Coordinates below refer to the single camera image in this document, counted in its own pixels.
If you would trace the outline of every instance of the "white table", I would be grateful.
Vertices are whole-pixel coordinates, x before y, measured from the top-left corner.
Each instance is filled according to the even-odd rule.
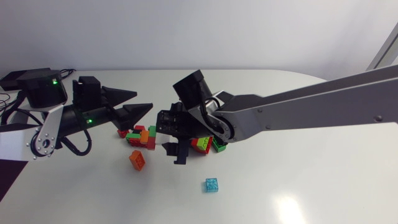
[[[154,103],[138,124],[156,122],[178,100],[172,85],[193,70],[77,72],[102,85],[133,90],[127,103]],[[322,82],[274,70],[204,70],[211,91],[262,96]],[[221,153],[190,152],[173,164],[157,146],[134,150],[111,124],[90,129],[85,157],[60,149],[30,162],[0,203],[0,223],[398,223],[398,128],[371,124],[260,133]],[[70,138],[84,148],[84,134]],[[218,193],[204,193],[216,177]]]

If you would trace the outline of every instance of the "screw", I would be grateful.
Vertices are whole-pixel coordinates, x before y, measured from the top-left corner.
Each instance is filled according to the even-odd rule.
[[[379,115],[379,116],[375,116],[373,119],[375,122],[381,122],[383,120],[383,117]]]

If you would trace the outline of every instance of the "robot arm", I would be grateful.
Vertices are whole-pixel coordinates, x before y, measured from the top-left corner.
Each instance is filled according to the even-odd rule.
[[[226,144],[261,131],[398,122],[398,65],[267,97],[212,95],[200,71],[174,89],[181,102],[158,114],[157,131],[181,140],[212,135]],[[187,149],[166,150],[185,163]]]
[[[67,94],[60,71],[45,70],[17,79],[21,89],[16,103],[2,116],[0,126],[0,159],[15,161],[41,160],[50,157],[63,143],[78,156],[88,154],[91,138],[87,129],[109,121],[120,130],[131,129],[151,108],[152,103],[114,106],[135,96],[136,92],[101,87],[95,77],[80,77],[73,81],[73,104],[64,106]],[[24,98],[29,104],[20,106]],[[11,122],[8,116],[16,112]],[[44,122],[27,124],[30,112],[39,112]],[[85,151],[79,151],[67,136],[83,131],[88,140]]]

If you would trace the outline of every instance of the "cable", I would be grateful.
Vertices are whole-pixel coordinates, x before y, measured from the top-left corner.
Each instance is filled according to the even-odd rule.
[[[86,134],[86,138],[87,138],[87,149],[83,152],[79,151],[77,149],[77,147],[71,142],[69,141],[69,139],[67,137],[63,137],[61,138],[61,142],[67,147],[69,148],[69,150],[71,150],[71,152],[73,152],[75,155],[77,156],[85,156],[87,155],[90,150],[91,150],[91,138],[90,138],[90,134],[88,134],[88,131],[86,129],[83,130],[84,133]]]
[[[61,74],[63,74],[63,73],[67,73],[65,76],[63,76],[62,77],[62,79],[66,79],[66,78],[68,78],[73,72],[75,72],[76,71],[76,69],[62,69],[61,71],[60,71],[60,73]]]
[[[21,112],[21,113],[26,114],[27,116],[29,116],[30,118],[32,118],[34,121],[36,121],[36,123],[37,123],[38,125],[43,125],[43,124],[39,121],[39,119],[37,119],[33,114],[27,112],[26,110],[16,109],[16,111],[19,111],[19,112]]]
[[[209,119],[209,116],[208,116],[208,113],[207,113],[207,110],[206,110],[205,100],[203,99],[203,95],[202,95],[201,90],[200,90],[200,85],[198,86],[198,92],[199,92],[199,96],[201,98],[201,103],[200,103],[201,117],[203,118],[203,120],[205,121],[207,126],[211,127],[216,132],[223,134],[224,133],[224,129],[222,127],[219,127],[216,124],[212,123],[210,121],[210,119]]]
[[[216,104],[217,104],[217,107],[220,108],[220,103],[215,97],[209,97],[206,100],[214,100],[216,102]]]
[[[7,124],[8,117],[10,117],[12,112],[14,112],[16,109],[18,109],[18,107],[21,105],[21,103],[25,100],[25,97],[26,97],[26,94],[24,91],[18,92],[17,99],[13,103],[13,106],[8,110],[3,111],[3,113],[1,114],[1,125]]]

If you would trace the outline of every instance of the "pile of lego bricks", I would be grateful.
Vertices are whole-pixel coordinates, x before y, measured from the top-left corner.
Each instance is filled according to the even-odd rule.
[[[155,150],[156,140],[156,127],[149,126],[148,130],[144,126],[135,125],[134,129],[130,133],[129,130],[121,131],[118,130],[118,134],[121,138],[134,147],[144,147],[149,150]],[[222,152],[226,149],[225,145],[218,144],[217,140],[213,137],[197,138],[191,141],[191,147],[199,153],[208,154],[210,146],[213,145],[216,152]],[[134,150],[129,157],[133,167],[141,171],[145,165],[145,159],[142,153],[138,150]]]

